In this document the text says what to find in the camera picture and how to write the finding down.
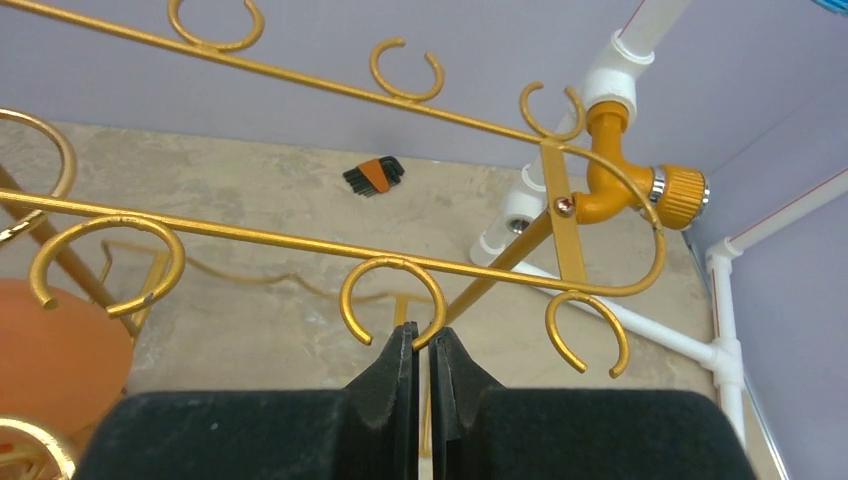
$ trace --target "screw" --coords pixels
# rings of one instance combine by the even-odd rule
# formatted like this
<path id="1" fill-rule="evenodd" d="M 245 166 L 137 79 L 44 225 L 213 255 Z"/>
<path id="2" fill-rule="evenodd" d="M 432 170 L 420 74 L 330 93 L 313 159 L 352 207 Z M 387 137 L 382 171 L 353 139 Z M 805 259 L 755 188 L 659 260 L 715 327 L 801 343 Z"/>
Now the screw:
<path id="1" fill-rule="evenodd" d="M 554 207 L 556 208 L 557 213 L 563 217 L 570 217 L 574 215 L 574 202 L 572 202 L 570 198 L 557 198 L 554 200 Z"/>

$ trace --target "gold curl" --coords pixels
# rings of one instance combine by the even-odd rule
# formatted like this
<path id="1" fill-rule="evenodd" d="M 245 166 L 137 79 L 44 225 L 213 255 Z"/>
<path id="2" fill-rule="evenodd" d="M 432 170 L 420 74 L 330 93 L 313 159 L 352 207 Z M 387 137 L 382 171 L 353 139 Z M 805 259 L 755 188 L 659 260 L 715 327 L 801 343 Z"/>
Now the gold curl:
<path id="1" fill-rule="evenodd" d="M 152 233 L 161 238 L 171 252 L 171 266 L 161 282 L 150 292 L 117 305 L 106 307 L 110 317 L 121 317 L 148 308 L 168 294 L 180 281 L 185 270 L 186 254 L 180 238 L 161 222 L 140 216 L 106 215 L 93 218 L 85 223 L 73 226 L 48 240 L 32 260 L 29 269 L 30 289 L 46 309 L 56 308 L 57 300 L 47 288 L 47 268 L 56 254 L 72 241 L 83 235 L 106 228 L 132 227 L 136 230 Z"/>
<path id="2" fill-rule="evenodd" d="M 59 179 L 56 181 L 56 185 L 53 187 L 53 192 L 50 195 L 60 198 L 67 196 L 77 177 L 77 156 L 74 153 L 74 147 L 68 141 L 67 137 L 57 130 L 56 127 L 44 120 L 17 110 L 0 108 L 0 119 L 11 120 L 15 123 L 32 127 L 43 133 L 56 145 L 56 148 L 59 149 L 59 158 L 62 163 L 59 170 Z M 47 214 L 43 210 L 33 210 L 24 218 L 18 220 L 16 224 L 0 230 L 0 248 L 11 243 L 20 234 L 37 227 L 46 219 Z"/>
<path id="3" fill-rule="evenodd" d="M 259 8 L 253 3 L 253 0 L 244 0 L 244 6 L 253 18 L 253 28 L 250 29 L 250 33 L 248 33 L 243 39 L 232 43 L 217 43 L 203 40 L 189 32 L 180 20 L 180 5 L 182 5 L 182 3 L 183 0 L 168 1 L 168 21 L 171 22 L 171 26 L 174 27 L 174 31 L 176 31 L 183 40 L 198 47 L 208 48 L 217 52 L 237 52 L 253 46 L 265 30 L 265 17 L 262 15 L 262 12 L 259 11 Z"/>
<path id="4" fill-rule="evenodd" d="M 439 284 L 436 283 L 433 276 L 421 268 L 421 266 L 406 258 L 388 256 L 375 257 L 362 262 L 356 268 L 351 270 L 347 278 L 345 278 L 344 283 L 342 283 L 342 288 L 339 292 L 339 308 L 342 313 L 342 319 L 344 320 L 345 325 L 347 325 L 350 333 L 353 334 L 357 340 L 365 345 L 371 345 L 371 341 L 374 338 L 367 330 L 365 330 L 365 328 L 362 327 L 356 319 L 356 315 L 353 313 L 353 287 L 356 285 L 357 280 L 359 280 L 366 272 L 380 267 L 392 267 L 412 273 L 424 283 L 427 290 L 430 291 L 430 295 L 433 297 L 435 310 L 433 313 L 433 320 L 430 322 L 430 325 L 428 325 L 427 328 L 412 341 L 412 348 L 417 352 L 424 348 L 430 342 L 430 339 L 433 338 L 433 335 L 438 333 L 439 330 L 445 326 L 447 302 L 445 301 L 445 295 L 442 293 L 441 287 L 439 287 Z"/>
<path id="5" fill-rule="evenodd" d="M 70 480 L 74 476 L 77 468 L 76 451 L 68 440 L 54 435 L 28 420 L 13 416 L 0 416 L 0 428 L 15 430 L 37 440 L 47 450 L 59 469 L 57 478 Z"/>
<path id="6" fill-rule="evenodd" d="M 371 66 L 371 76 L 374 77 L 374 81 L 377 82 L 377 85 L 379 85 L 380 88 L 383 89 L 383 91 L 394 97 L 409 100 L 410 102 L 414 103 L 432 100 L 433 98 L 435 98 L 436 95 L 439 94 L 439 92 L 442 91 L 442 87 L 445 86 L 445 71 L 442 68 L 442 65 L 439 63 L 439 60 L 436 59 L 436 56 L 432 52 L 425 53 L 424 59 L 427 60 L 427 63 L 430 64 L 430 68 L 433 69 L 433 75 L 436 76 L 436 83 L 433 84 L 433 87 L 430 88 L 430 90 L 424 93 L 404 92 L 403 90 L 389 83 L 385 78 L 383 78 L 383 74 L 380 73 L 380 55 L 382 55 L 383 52 L 390 48 L 404 46 L 406 46 L 406 41 L 400 37 L 389 38 L 378 43 L 377 46 L 374 47 L 374 50 L 371 51 L 371 59 L 369 61 L 369 64 Z"/>
<path id="7" fill-rule="evenodd" d="M 545 329 L 548 331 L 548 338 L 551 339 L 551 343 L 554 344 L 554 348 L 556 348 L 557 352 L 559 352 L 559 354 L 562 355 L 562 358 L 574 367 L 575 370 L 580 373 L 586 372 L 586 369 L 588 368 L 586 363 L 580 360 L 580 358 L 568 348 L 562 340 L 559 328 L 557 328 L 556 325 L 557 308 L 559 308 L 562 302 L 567 301 L 585 303 L 586 305 L 594 308 L 601 314 L 602 317 L 604 317 L 609 326 L 612 328 L 612 331 L 615 333 L 616 341 L 618 341 L 618 361 L 612 368 L 610 368 L 609 375 L 612 378 L 617 378 L 619 375 L 624 373 L 624 370 L 627 368 L 627 364 L 630 362 L 630 344 L 627 342 L 627 335 L 624 333 L 624 327 L 621 326 L 621 322 L 618 321 L 618 318 L 612 310 L 609 309 L 609 307 L 587 293 L 578 292 L 576 290 L 568 290 L 554 297 L 551 300 L 551 303 L 548 304 L 548 308 L 545 310 Z"/>
<path id="8" fill-rule="evenodd" d="M 576 138 L 586 126 L 586 110 L 583 108 L 583 102 L 580 100 L 580 97 L 573 88 L 566 87 L 564 90 L 565 95 L 569 98 L 569 100 L 571 100 L 571 103 L 574 105 L 574 109 L 577 111 L 577 121 L 570 132 L 552 132 L 539 124 L 539 122 L 536 121 L 536 118 L 533 117 L 533 114 L 530 113 L 530 107 L 527 106 L 527 99 L 530 97 L 531 93 L 544 86 L 545 84 L 542 82 L 533 82 L 524 87 L 524 90 L 521 91 L 521 95 L 518 96 L 518 105 L 521 107 L 521 116 L 524 117 L 524 121 L 527 122 L 527 125 L 529 125 L 533 131 L 545 138 L 552 138 L 558 142 L 567 142 Z"/>

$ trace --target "blue object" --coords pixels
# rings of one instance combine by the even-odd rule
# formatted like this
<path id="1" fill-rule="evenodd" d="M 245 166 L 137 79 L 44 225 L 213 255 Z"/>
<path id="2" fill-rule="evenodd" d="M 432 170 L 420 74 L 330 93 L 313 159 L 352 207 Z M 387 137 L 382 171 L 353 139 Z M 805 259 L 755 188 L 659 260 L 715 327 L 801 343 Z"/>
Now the blue object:
<path id="1" fill-rule="evenodd" d="M 848 17 L 848 0 L 813 0 L 822 8 Z"/>

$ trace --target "orange faucet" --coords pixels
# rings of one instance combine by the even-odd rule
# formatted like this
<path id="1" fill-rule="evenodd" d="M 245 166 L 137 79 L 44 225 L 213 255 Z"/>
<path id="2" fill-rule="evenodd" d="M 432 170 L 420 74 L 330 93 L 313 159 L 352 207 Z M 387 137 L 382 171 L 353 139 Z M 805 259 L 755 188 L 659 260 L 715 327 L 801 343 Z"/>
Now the orange faucet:
<path id="1" fill-rule="evenodd" d="M 635 180 L 642 193 L 652 196 L 663 225 L 675 230 L 686 228 L 709 201 L 706 178 L 687 167 L 652 168 L 628 162 L 621 153 L 621 137 L 628 120 L 627 108 L 618 102 L 600 102 L 589 109 L 586 129 L 592 136 L 592 151 L 614 163 Z M 578 223 L 600 223 L 625 207 L 638 205 L 624 184 L 600 165 L 590 162 L 586 178 L 589 193 L 574 194 Z"/>

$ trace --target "beige floor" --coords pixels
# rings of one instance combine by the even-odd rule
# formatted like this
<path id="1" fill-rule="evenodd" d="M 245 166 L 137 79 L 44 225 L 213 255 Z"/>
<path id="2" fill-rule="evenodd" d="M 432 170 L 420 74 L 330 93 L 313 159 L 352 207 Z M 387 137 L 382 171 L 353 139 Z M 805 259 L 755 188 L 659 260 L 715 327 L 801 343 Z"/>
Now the beige floor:
<path id="1" fill-rule="evenodd" d="M 515 171 L 401 158 L 406 175 L 389 194 L 350 193 L 341 173 L 369 155 L 245 143 L 142 131 L 59 124 L 75 145 L 80 165 L 72 198 L 152 209 L 174 215 L 283 231 L 465 261 L 469 245 L 499 208 Z M 39 134 L 0 123 L 0 159 L 25 188 L 46 192 L 57 175 L 57 155 Z M 573 179 L 580 188 L 583 181 Z M 60 227 L 78 219 L 53 216 Z M 643 275 L 652 255 L 650 230 L 638 216 L 622 214 L 581 230 L 590 280 L 630 283 Z M 100 268 L 100 238 L 157 245 L 152 236 L 125 229 L 93 234 L 74 246 Z M 181 235 L 190 255 L 241 274 L 297 272 L 327 290 L 339 288 L 351 259 L 225 240 Z M 709 302 L 679 234 L 669 232 L 663 276 L 648 291 L 621 300 L 625 306 L 709 341 Z M 35 252 L 19 241 L 0 255 L 2 275 L 25 275 Z M 553 267 L 550 244 L 532 259 Z M 138 292 L 149 258 L 121 252 L 108 281 L 120 298 Z M 468 278 L 436 274 L 448 299 Z M 57 286 L 75 287 L 58 268 Z M 400 288 L 426 295 L 402 272 L 378 271 L 363 278 L 358 293 Z M 611 380 L 614 337 L 604 323 L 563 307 L 560 328 L 589 364 L 578 374 L 550 345 L 543 325 L 549 298 L 526 287 L 501 284 L 472 307 L 456 330 L 471 354 L 507 386 L 677 388 L 711 398 L 711 377 L 695 362 L 635 335 L 627 372 Z M 410 316 L 427 322 L 429 307 Z M 380 345 L 390 331 L 390 301 L 356 308 Z M 137 347 L 129 383 L 133 392 L 158 389 L 251 389 L 340 387 L 366 367 L 379 347 L 355 341 L 339 318 L 337 302 L 299 286 L 234 285 L 189 268 L 179 286 L 155 306 Z M 748 443 L 761 478 L 778 478 L 756 417 L 748 415 Z M 429 468 L 422 465 L 422 471 Z"/>

